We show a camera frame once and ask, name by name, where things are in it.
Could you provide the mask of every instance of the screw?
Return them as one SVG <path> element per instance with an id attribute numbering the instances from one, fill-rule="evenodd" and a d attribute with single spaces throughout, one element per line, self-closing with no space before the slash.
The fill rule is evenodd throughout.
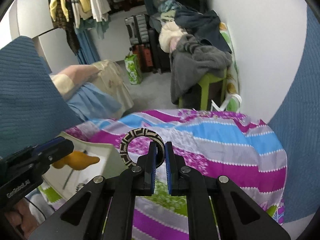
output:
<path id="1" fill-rule="evenodd" d="M 188 166 L 183 166 L 183 167 L 181 168 L 181 171 L 182 171 L 183 173 L 188 173 L 188 172 L 191 171 L 191 168 L 188 167 Z"/>
<path id="2" fill-rule="evenodd" d="M 141 169 L 140 166 L 133 166 L 133 167 L 131 168 L 131 170 L 132 170 L 133 172 L 139 172 L 139 171 L 141 171 L 142 169 Z"/>
<path id="3" fill-rule="evenodd" d="M 227 183 L 229 181 L 229 178 L 227 176 L 223 176 L 222 175 L 222 176 L 219 177 L 219 181 L 221 183 Z"/>
<path id="4" fill-rule="evenodd" d="M 94 183 L 101 183 L 103 181 L 103 177 L 102 176 L 95 176 L 93 178 L 93 182 Z"/>

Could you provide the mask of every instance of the blue quilted fabric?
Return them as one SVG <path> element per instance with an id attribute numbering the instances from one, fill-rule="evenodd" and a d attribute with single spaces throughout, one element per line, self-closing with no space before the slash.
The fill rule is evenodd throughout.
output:
<path id="1" fill-rule="evenodd" d="M 0 50 L 0 156 L 53 139 L 80 123 L 46 73 L 33 41 Z"/>
<path id="2" fill-rule="evenodd" d="M 320 24 L 308 7 L 300 66 L 282 105 L 269 123 L 288 155 L 285 222 L 320 205 Z"/>

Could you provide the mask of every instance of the green box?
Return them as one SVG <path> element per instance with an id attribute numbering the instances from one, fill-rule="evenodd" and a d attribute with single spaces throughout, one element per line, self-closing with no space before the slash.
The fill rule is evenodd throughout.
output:
<path id="1" fill-rule="evenodd" d="M 125 68 L 128 71 L 129 81 L 132 85 L 140 84 L 142 81 L 142 73 L 136 54 L 127 55 L 124 59 Z"/>

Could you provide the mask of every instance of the person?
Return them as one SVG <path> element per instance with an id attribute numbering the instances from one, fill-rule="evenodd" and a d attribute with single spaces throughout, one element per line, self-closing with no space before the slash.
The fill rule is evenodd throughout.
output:
<path id="1" fill-rule="evenodd" d="M 28 202 L 25 199 L 21 199 L 13 206 L 12 211 L 6 212 L 4 215 L 14 228 L 21 227 L 23 236 L 26 239 L 39 226 L 36 218 L 31 214 Z"/>

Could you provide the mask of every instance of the floor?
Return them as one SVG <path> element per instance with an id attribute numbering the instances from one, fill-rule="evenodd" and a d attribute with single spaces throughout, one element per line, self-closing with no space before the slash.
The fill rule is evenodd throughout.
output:
<path id="1" fill-rule="evenodd" d="M 141 112 L 149 109 L 176 109 L 177 106 L 171 103 L 170 99 L 170 80 L 171 73 L 143 73 L 143 80 L 139 85 L 129 83 L 127 70 L 124 61 L 118 62 L 123 70 L 123 80 L 128 87 L 132 100 L 133 108 L 127 114 Z"/>

